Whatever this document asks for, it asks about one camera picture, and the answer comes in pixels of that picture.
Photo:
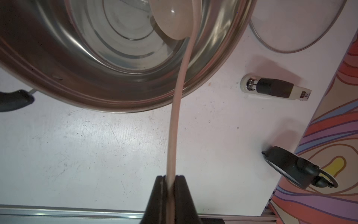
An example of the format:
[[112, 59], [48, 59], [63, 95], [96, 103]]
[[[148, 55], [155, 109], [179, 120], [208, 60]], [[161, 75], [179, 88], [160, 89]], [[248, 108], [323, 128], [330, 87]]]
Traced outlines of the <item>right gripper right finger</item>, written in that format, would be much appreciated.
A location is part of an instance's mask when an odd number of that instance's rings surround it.
[[187, 181], [177, 175], [174, 182], [175, 224], [202, 224], [199, 218]]

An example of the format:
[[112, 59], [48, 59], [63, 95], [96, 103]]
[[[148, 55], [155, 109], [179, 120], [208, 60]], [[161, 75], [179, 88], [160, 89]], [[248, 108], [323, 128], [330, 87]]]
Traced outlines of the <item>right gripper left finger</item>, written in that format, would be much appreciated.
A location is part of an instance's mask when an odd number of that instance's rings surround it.
[[140, 224], [165, 224], [167, 215], [166, 176], [157, 176]]

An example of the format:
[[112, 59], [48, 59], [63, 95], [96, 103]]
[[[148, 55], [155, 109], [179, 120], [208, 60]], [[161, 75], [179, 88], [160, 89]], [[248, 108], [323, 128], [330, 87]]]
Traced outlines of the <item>stainless steel pot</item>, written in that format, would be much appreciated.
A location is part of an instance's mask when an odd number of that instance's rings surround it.
[[1, 67], [86, 109], [172, 103], [187, 44], [164, 35], [148, 1], [1, 1]]

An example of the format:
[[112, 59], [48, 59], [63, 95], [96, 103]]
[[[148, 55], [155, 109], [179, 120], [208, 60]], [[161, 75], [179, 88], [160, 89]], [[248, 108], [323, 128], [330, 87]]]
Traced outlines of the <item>cream plastic ladle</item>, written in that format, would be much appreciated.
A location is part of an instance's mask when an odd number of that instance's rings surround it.
[[168, 135], [167, 147], [167, 202], [166, 223], [175, 223], [174, 181], [176, 175], [177, 137], [180, 104], [190, 58], [200, 29], [202, 16], [201, 1], [149, 1], [154, 19], [159, 28], [173, 40], [189, 39], [178, 73]]

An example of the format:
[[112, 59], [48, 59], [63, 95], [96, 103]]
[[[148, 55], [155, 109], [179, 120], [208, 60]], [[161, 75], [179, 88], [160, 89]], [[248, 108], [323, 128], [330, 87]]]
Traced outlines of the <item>glass pot lid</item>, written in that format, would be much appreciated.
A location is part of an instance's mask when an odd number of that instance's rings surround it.
[[318, 42], [345, 5], [346, 1], [257, 1], [249, 26], [267, 49], [293, 54]]

